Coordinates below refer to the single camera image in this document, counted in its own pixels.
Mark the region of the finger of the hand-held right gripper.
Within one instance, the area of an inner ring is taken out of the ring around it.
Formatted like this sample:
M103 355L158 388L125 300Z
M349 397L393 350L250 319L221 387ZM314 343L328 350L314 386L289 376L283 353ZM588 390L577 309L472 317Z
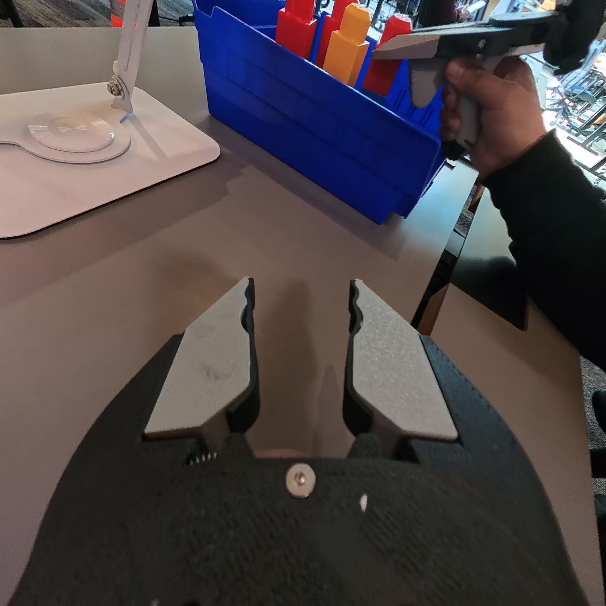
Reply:
M445 59L436 56L443 26L421 28L399 34L378 45L373 60L408 61L411 102L415 108L426 107L444 83Z

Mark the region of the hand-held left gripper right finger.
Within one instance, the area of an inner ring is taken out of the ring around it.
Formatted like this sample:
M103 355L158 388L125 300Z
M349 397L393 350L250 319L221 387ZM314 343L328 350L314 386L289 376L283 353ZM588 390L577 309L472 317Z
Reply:
M343 418L355 436L396 459L413 439L456 443L459 435L421 336L362 280L350 282Z

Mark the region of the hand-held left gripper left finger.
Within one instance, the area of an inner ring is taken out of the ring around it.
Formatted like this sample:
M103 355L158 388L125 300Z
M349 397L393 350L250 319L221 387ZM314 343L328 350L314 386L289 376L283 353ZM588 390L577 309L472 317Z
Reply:
M144 430L150 440L200 440L218 453L260 411L254 279L245 277L185 330Z

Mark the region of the blue plastic storage bin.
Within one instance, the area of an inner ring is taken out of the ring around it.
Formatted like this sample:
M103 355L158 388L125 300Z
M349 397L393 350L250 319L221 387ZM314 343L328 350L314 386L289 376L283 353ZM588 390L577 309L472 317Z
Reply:
M387 97L314 64L317 1L193 1L210 114L373 222L407 217L442 169L439 95L413 108L406 62Z

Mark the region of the person's right hand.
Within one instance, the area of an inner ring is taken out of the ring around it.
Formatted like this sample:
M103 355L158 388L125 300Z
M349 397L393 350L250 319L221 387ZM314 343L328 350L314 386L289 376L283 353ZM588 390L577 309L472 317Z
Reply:
M504 57L492 73L468 57L455 58L446 64L444 76L439 135L448 141L459 134L462 98L478 106L478 138L470 159L480 181L547 134L532 71L518 56Z

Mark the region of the group of built block towers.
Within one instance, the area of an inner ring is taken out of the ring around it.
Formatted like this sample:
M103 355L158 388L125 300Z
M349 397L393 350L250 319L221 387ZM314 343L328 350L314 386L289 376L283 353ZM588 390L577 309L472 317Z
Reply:
M318 29L314 1L286 1L278 11L275 42L309 60ZM354 87L368 52L369 11L358 1L334 1L324 16L313 63L342 83Z

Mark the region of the white stand with instruction sheet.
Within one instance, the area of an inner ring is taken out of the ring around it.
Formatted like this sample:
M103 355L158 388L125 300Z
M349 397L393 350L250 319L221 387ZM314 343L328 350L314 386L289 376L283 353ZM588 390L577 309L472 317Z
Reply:
M1 238L214 163L219 144L135 86L152 1L127 1L107 83L1 95Z

